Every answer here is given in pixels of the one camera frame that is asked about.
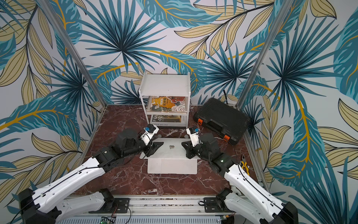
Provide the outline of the yellow black pliers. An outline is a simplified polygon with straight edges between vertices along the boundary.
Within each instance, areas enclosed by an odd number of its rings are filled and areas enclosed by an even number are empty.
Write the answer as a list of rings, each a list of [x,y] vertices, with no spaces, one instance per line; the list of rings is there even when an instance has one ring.
[[[244,172],[245,172],[247,175],[250,175],[250,174],[249,174],[249,167],[248,167],[248,165],[247,165],[246,158],[245,158],[244,154],[241,155],[240,166],[241,166],[241,168],[244,170]]]

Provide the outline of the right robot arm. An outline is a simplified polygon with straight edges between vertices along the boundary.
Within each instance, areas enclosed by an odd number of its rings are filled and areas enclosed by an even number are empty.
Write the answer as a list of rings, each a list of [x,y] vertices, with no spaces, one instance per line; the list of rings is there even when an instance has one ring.
[[[218,142],[211,133],[199,134],[198,129],[187,129],[190,141],[183,142],[186,157],[197,156],[207,161],[211,169],[236,187],[246,199],[230,189],[217,195],[218,204],[233,211],[253,224],[297,224],[298,209],[290,202],[283,203],[254,179],[243,166],[236,163],[231,156],[221,152]]]

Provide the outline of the orange illustrated book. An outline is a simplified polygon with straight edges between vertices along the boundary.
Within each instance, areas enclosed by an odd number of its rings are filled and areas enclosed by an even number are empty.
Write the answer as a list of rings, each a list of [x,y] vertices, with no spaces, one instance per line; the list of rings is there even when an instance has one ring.
[[[156,112],[185,112],[186,97],[173,96],[151,96],[151,100],[146,107],[147,111]]]

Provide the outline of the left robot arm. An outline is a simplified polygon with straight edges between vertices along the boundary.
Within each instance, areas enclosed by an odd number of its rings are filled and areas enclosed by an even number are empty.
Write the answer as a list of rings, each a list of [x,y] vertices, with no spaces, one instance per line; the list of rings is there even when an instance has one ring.
[[[125,158],[144,153],[149,157],[162,145],[153,137],[159,128],[149,124],[142,134],[126,129],[117,135],[115,143],[97,151],[82,165],[36,190],[25,189],[19,193],[19,214],[25,224],[55,224],[86,212],[114,213],[118,203],[108,189],[101,189],[89,196],[67,200],[70,194],[123,165]]]

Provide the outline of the silver laptop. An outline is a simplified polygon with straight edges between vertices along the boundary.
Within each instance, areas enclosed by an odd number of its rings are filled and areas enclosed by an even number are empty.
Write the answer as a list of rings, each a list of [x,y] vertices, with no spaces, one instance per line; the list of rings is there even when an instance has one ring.
[[[186,150],[182,143],[190,141],[185,138],[158,138],[154,142],[164,144],[150,157],[144,153],[141,159],[148,160],[147,173],[149,174],[182,174],[195,175],[198,172],[197,162],[200,159],[195,156],[192,159],[186,157]]]

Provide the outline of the black plastic tool case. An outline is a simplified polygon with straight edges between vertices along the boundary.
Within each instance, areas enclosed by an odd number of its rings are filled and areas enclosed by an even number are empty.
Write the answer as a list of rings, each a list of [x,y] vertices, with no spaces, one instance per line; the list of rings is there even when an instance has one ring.
[[[250,123],[249,116],[215,98],[210,98],[194,114],[193,120],[231,145],[241,140]]]

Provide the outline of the white folio magazine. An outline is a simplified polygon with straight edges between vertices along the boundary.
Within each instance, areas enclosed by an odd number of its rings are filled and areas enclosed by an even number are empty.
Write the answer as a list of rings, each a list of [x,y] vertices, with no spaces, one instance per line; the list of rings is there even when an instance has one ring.
[[[153,115],[151,122],[157,123],[181,123],[180,115]]]

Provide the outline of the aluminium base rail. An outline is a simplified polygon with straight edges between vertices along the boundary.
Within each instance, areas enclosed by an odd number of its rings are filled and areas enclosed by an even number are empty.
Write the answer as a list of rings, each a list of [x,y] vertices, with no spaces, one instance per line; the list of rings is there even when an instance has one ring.
[[[246,197],[229,195],[230,211],[207,209],[204,202],[215,197],[204,196],[115,196],[128,199],[124,212],[115,214],[85,213],[67,218],[64,224],[258,224],[264,212],[252,206]]]

